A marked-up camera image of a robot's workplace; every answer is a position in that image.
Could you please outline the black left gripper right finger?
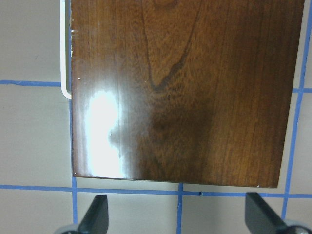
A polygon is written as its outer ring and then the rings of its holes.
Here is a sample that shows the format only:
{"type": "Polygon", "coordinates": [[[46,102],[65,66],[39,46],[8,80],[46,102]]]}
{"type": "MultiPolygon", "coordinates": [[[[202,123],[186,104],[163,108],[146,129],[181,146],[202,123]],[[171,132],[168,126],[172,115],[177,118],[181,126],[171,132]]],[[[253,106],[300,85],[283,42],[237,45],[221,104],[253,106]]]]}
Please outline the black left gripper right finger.
{"type": "Polygon", "coordinates": [[[251,234],[283,234],[288,226],[258,193],[245,196],[245,224],[251,234]]]}

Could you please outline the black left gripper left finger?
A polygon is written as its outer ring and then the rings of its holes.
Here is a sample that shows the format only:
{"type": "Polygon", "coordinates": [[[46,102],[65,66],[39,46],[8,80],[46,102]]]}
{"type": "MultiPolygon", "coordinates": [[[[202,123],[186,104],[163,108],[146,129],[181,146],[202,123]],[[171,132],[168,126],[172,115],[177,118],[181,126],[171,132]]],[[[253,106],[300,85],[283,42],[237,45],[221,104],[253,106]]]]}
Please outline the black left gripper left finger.
{"type": "Polygon", "coordinates": [[[93,199],[84,218],[78,226],[79,234],[106,234],[108,231],[107,195],[97,195],[93,199]]]}

